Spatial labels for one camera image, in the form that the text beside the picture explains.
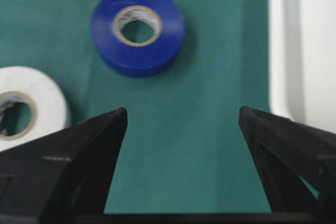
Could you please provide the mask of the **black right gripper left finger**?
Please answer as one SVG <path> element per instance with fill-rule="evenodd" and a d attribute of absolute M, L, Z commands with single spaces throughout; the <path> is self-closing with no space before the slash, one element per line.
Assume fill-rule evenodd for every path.
<path fill-rule="evenodd" d="M 1 152 L 1 223 L 64 223 L 104 212 L 125 108 Z"/>

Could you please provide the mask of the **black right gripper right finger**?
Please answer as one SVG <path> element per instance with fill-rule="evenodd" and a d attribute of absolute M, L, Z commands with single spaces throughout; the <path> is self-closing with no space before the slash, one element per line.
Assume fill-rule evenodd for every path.
<path fill-rule="evenodd" d="M 335 134 L 249 106 L 238 123 L 272 212 L 335 223 Z"/>

